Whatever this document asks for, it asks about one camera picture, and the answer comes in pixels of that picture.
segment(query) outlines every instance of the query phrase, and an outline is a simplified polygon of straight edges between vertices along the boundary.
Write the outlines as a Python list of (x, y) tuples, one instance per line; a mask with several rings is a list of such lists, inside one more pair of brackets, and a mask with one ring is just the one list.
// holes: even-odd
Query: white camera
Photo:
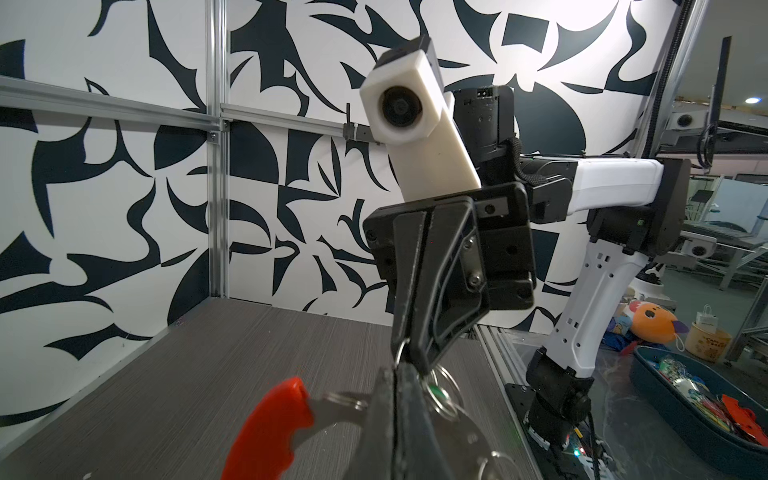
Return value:
[(685, 237), (683, 248), (680, 250), (683, 255), (695, 258), (711, 257), (717, 246), (717, 239), (699, 233), (681, 231), (681, 237)]
[(432, 40), (385, 52), (360, 87), (376, 141), (386, 144), (406, 202), (480, 188), (453, 122)]

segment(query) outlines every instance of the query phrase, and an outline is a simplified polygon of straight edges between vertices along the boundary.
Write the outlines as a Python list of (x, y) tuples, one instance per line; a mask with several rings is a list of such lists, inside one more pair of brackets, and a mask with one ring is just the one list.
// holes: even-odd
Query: gray table surface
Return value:
[[(245, 418), (278, 382), (298, 375), (312, 396), (368, 392), (388, 365), (389, 327), (239, 300), (208, 299), (93, 392), (0, 463), (0, 478), (219, 478)], [(442, 361), (492, 448), (534, 478), (479, 342)], [(340, 478), (359, 429), (338, 425), (296, 452), (283, 478)]]

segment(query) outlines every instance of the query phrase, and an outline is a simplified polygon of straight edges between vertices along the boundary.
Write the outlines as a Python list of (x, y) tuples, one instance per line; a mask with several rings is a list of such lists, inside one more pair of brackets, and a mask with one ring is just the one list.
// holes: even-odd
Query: white bag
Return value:
[(696, 313), (696, 326), (707, 333), (717, 333), (717, 317), (712, 314), (712, 307), (704, 306), (703, 312)]

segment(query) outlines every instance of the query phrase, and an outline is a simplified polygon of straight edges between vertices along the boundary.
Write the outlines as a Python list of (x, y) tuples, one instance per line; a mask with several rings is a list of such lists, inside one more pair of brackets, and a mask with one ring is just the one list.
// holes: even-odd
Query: orange plush toy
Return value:
[(669, 343), (676, 334), (688, 332), (674, 313), (656, 303), (635, 300), (624, 308), (624, 315), (632, 319), (630, 331), (646, 342)]

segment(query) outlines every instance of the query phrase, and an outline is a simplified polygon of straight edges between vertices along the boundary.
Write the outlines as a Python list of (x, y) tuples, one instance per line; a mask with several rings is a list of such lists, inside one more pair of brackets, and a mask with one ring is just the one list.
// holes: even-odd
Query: camera lens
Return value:
[(681, 127), (687, 127), (688, 125), (692, 124), (694, 122), (694, 118), (691, 117), (689, 114), (681, 115), (677, 118), (677, 124)]
[(391, 87), (382, 96), (382, 112), (395, 127), (408, 127), (422, 112), (422, 102), (408, 88)]

